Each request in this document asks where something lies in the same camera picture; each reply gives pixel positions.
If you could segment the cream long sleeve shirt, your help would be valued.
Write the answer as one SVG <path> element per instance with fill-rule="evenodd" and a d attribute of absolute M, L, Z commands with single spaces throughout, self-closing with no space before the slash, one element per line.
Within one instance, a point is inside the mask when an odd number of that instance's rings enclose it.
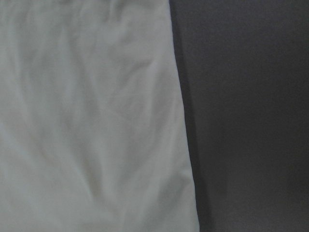
<path fill-rule="evenodd" d="M 199 231 L 169 1 L 1 1 L 0 229 Z"/>

